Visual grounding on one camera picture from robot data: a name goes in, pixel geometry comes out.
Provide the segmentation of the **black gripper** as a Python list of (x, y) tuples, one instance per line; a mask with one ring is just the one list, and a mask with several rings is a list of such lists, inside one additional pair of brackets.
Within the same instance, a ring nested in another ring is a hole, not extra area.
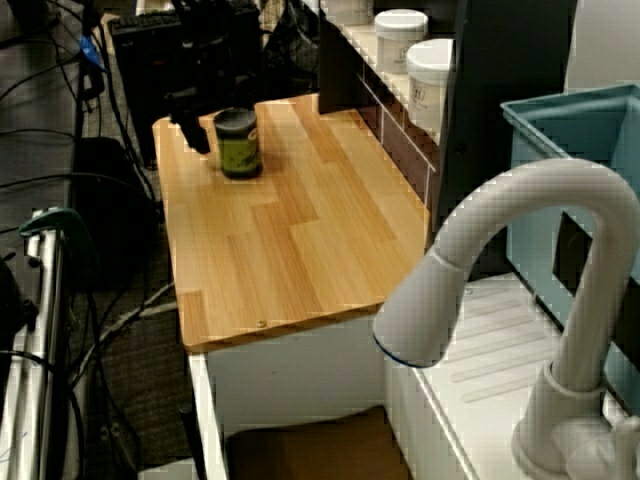
[(167, 83), (168, 116), (177, 123), (188, 146), (208, 154), (210, 145), (199, 117), (226, 108), (254, 110), (259, 100), (260, 82), (254, 74), (214, 77), (198, 81), (176, 76)]

